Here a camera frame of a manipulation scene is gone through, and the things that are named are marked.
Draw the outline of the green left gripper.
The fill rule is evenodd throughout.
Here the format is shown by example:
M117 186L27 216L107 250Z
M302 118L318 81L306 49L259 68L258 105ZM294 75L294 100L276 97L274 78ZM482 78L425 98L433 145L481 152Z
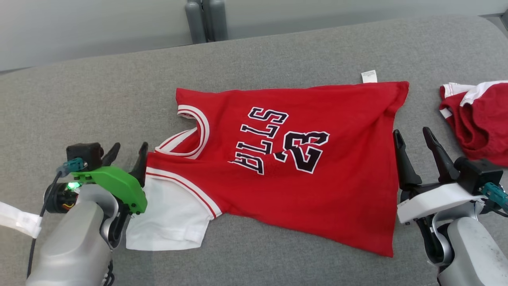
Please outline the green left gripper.
M107 214L112 215L118 210L114 204L120 200L120 206L127 206L128 212L139 215L145 212L148 204L143 191L146 179L148 143L142 143L139 156L130 172L111 166L116 160L120 148L119 142L114 143L102 157L102 167L93 171L71 174L82 183L79 188L78 202L85 199L96 200L100 206L106 208Z

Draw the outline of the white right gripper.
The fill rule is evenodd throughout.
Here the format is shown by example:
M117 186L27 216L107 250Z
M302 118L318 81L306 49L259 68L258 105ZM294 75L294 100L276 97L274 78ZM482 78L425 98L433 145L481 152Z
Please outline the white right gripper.
M458 183L451 184L459 177L459 171L456 170L450 156L448 156L446 150L439 143L431 129L423 127L423 135L437 165L439 183L449 184L418 194L412 199L399 203L397 205L397 216L400 223L407 223L416 218L448 210L469 201L486 199L483 194L473 195L469 193ZM393 131L393 141L400 189L410 190L421 185L421 177L414 171L405 150L404 139L398 129Z

